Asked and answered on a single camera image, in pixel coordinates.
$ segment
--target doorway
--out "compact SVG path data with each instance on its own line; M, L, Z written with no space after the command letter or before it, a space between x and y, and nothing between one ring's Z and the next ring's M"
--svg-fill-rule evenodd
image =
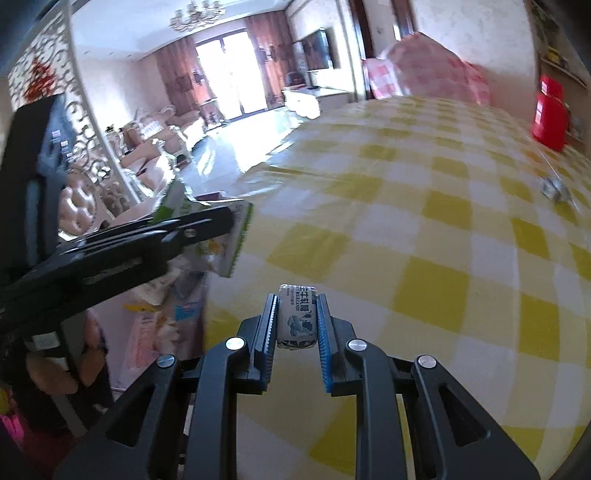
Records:
M261 72L246 30L209 39L196 48L203 72L226 120L266 110Z

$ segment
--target curtain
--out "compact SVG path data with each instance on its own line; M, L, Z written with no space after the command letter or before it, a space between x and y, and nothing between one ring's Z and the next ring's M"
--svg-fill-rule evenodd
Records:
M261 68L267 107L283 105L281 89L285 87L285 77L297 70L285 12L268 12L244 20Z
M192 35L157 50L156 61L168 99L176 107L177 115L191 110L200 111L200 103L213 97L197 58Z

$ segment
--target candy wrapper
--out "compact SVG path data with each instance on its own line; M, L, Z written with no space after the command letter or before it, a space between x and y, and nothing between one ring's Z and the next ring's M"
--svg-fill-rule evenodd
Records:
M183 255L194 266L205 262L207 270L217 273L220 277L228 278L232 275L252 216L251 202L243 199L224 198L221 192L195 198L191 190L181 180L175 179L162 204L156 210L153 222L161 222L217 206L227 206L232 211L234 217L232 230L226 235L187 247Z

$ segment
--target red container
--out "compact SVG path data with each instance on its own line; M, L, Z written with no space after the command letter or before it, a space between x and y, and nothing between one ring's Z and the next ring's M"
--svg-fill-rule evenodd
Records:
M549 88L554 93L558 93L555 85L551 85ZM562 86L560 86L559 93L562 94ZM565 145L564 140L568 126L569 116L562 101L556 95L539 93L534 124L531 128L534 138L546 147L560 152Z
M548 75L542 75L540 77L540 84L543 94L556 97L561 102L563 101L562 85L560 82L554 80Z

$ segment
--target sofa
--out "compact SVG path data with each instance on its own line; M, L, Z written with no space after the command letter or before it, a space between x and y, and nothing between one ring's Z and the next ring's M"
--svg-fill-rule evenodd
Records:
M121 167L133 171L137 179L155 194L162 192L174 177L171 165L174 158L164 151L164 146L164 140L153 138L119 158Z
M137 120L123 127L128 148L138 148L152 140L163 140L166 152L178 157L191 157L191 149L205 137L205 121L196 111L177 116L173 105L160 112L138 112Z

